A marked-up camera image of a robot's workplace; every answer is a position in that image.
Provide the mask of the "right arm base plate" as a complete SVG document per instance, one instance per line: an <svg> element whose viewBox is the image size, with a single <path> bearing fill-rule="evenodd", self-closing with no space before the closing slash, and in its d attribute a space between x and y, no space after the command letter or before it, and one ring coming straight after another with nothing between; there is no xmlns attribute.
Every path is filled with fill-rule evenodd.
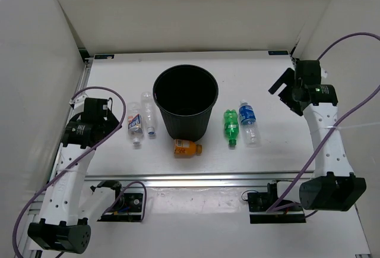
<svg viewBox="0 0 380 258"><path fill-rule="evenodd" d="M241 200L248 204L249 222L258 224L303 224L306 215L299 203L282 200L273 210L267 211L278 199L278 181L267 184L266 191L246 190Z"/></svg>

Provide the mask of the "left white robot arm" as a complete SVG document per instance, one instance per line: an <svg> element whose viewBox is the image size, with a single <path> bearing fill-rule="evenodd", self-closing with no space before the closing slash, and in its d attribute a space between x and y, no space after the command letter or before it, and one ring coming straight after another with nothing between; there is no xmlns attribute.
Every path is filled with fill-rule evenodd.
<svg viewBox="0 0 380 258"><path fill-rule="evenodd" d="M28 236L44 250L83 253L88 247L90 222L98 221L106 209L119 210L125 202L118 181L102 181L80 203L87 169L97 143L119 124L109 109L111 99L82 96L73 104L74 116L65 127L56 182L48 194L40 221L28 226Z"/></svg>

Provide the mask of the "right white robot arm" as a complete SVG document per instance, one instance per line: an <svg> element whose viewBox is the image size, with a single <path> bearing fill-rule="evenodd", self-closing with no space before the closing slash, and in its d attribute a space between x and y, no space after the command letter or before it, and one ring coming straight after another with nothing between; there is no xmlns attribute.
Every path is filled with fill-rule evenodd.
<svg viewBox="0 0 380 258"><path fill-rule="evenodd" d="M322 83L318 60L299 60L288 68L269 89L280 86L280 100L295 114L304 117L310 131L313 154L296 178L283 190L267 194L268 212L282 209L288 194L302 174L315 165L313 178L301 183L297 202L306 210L348 211L366 190L364 178L357 177L348 162L338 125L338 99L334 86Z"/></svg>

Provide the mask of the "green soda bottle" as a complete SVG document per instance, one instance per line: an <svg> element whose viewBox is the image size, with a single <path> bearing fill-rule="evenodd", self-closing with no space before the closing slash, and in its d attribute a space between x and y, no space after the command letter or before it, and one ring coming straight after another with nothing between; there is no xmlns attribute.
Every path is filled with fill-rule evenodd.
<svg viewBox="0 0 380 258"><path fill-rule="evenodd" d="M239 134L238 114L232 109L227 109L223 115L224 118L224 135L228 140L229 147L235 148L237 136Z"/></svg>

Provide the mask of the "clear bottle blue label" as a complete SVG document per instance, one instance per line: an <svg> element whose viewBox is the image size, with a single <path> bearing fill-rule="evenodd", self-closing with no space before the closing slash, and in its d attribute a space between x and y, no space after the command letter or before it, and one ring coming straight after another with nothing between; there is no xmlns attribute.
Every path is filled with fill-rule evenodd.
<svg viewBox="0 0 380 258"><path fill-rule="evenodd" d="M259 146L261 137L258 129L257 118L253 107L246 100L240 101L238 116L242 127L242 135L245 144L250 147Z"/></svg>

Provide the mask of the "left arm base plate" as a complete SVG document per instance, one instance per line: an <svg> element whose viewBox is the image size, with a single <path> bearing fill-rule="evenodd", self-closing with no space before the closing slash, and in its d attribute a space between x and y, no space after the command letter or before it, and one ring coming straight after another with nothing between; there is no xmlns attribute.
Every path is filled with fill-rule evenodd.
<svg viewBox="0 0 380 258"><path fill-rule="evenodd" d="M145 209L146 192L124 193L113 209L102 215L98 222L141 222Z"/></svg>

